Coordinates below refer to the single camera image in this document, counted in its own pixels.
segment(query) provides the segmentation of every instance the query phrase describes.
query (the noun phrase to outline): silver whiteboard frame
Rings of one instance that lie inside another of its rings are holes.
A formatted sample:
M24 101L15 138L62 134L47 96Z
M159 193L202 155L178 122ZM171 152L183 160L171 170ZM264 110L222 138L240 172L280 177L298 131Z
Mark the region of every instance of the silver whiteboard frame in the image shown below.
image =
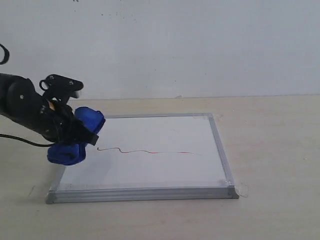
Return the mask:
M167 114L135 114L105 115L106 119L120 118L159 118L159 117L208 117L212 134L221 159L227 181L226 186L215 187L140 187L121 189L84 189L58 190L66 167L60 166L55 179L47 193L46 203L83 203L137 200L175 200L175 199L238 199L235 180L224 151L219 132L212 113L167 113Z

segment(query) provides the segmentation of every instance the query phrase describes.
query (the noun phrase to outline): drawn line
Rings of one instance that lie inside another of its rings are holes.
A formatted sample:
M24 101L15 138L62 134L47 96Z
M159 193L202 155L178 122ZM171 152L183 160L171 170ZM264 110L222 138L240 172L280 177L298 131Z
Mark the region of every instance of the drawn line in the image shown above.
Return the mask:
M147 151L147 150L134 150L134 151L122 151L120 147L111 147L111 148L105 148L100 149L99 147L96 148L98 151L106 151L106 150L112 150L112 149L118 149L120 153L122 154L129 154L129 153L135 153L135 152L145 152L148 154L194 154L199 155L201 154L194 153L194 152L188 152L188 151Z

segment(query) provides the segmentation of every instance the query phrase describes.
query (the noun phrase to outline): wall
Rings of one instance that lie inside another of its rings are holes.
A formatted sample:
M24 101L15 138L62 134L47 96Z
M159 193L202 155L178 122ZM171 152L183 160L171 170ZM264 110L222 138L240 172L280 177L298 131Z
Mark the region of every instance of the wall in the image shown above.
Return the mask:
M0 72L83 99L320 93L318 0L3 1Z

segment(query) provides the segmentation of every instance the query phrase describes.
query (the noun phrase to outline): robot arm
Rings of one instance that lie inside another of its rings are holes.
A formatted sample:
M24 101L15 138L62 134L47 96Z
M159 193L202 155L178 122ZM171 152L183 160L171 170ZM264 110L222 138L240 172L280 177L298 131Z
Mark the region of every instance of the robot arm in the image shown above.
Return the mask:
M52 74L39 85L44 90L42 96L30 79L0 73L0 115L53 143L95 145L98 136L75 118L67 105L70 97L78 98L83 83Z

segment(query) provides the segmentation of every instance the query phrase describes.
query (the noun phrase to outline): table surface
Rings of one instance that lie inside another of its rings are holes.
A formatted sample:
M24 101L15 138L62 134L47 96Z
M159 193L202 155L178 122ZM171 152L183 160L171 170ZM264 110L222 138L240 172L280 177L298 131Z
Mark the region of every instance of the table surface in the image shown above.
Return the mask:
M0 239L317 240L320 96L77 100L108 115L211 112L240 199L45 204L46 149L0 139ZM0 133L44 143L4 117Z

